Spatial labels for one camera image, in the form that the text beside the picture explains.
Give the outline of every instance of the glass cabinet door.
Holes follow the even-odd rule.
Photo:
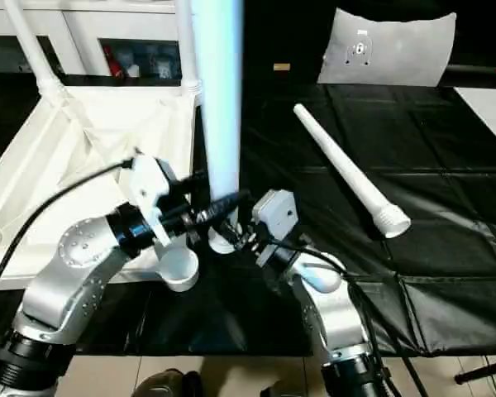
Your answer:
[[[50,39],[47,36],[37,38],[54,73],[64,73]],[[0,73],[31,73],[31,67],[16,36],[0,36]]]
[[[87,74],[181,79],[176,16],[167,12],[64,12]]]
[[[61,11],[25,10],[33,33],[55,72],[84,74],[83,61],[70,35]],[[13,25],[5,11],[0,10],[0,72],[30,72]]]
[[[182,78],[176,41],[99,39],[99,42],[114,77]]]

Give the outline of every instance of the white plastic tube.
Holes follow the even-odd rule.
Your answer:
[[[355,192],[356,197],[371,213],[373,222],[380,232],[386,238],[404,233],[412,222],[403,210],[390,203],[380,193],[302,104],[297,104],[293,110],[341,177]]]
[[[239,189],[242,1],[193,0],[212,200]]]
[[[191,0],[176,0],[174,6],[182,64],[182,86],[192,93],[199,93],[201,84],[197,73]]]
[[[24,55],[35,74],[41,96],[49,99],[54,105],[60,104],[65,96],[65,88],[51,70],[39,41],[27,23],[20,3],[18,0],[4,0],[4,7],[15,28]]]

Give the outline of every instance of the white cylinder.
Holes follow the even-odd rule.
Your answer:
[[[13,27],[15,28],[17,39],[24,51],[24,55],[35,74],[36,83],[41,91],[41,95],[45,95],[45,93],[48,93],[48,91],[51,90],[60,91],[62,89],[62,84],[51,70],[50,64],[44,55],[44,51],[42,50],[39,41],[36,39],[35,34],[31,31],[18,0],[4,0],[4,7],[11,24],[13,24]]]
[[[180,63],[182,64],[182,86],[189,91],[200,91],[195,55],[191,0],[176,0],[176,26],[179,36]]]
[[[386,238],[392,238],[404,233],[410,227],[411,220],[403,210],[380,193],[302,104],[297,104],[293,110],[341,177],[371,213],[374,224],[382,234]]]
[[[212,200],[239,189],[242,1],[193,0]]]
[[[167,247],[160,258],[158,275],[174,292],[185,292],[197,283],[198,257],[186,246]]]

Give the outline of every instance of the white box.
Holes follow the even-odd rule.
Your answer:
[[[134,148],[191,172],[195,97],[182,88],[68,87],[53,107],[43,98],[0,158],[0,260],[18,228],[50,195],[77,178],[130,157]],[[129,200],[128,170],[105,175],[54,203],[9,262],[0,289],[24,288],[50,260],[66,228]],[[157,279],[154,250],[129,262],[112,282]]]

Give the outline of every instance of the light blue tube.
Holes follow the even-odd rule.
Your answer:
[[[239,189],[242,0],[193,0],[212,199]]]

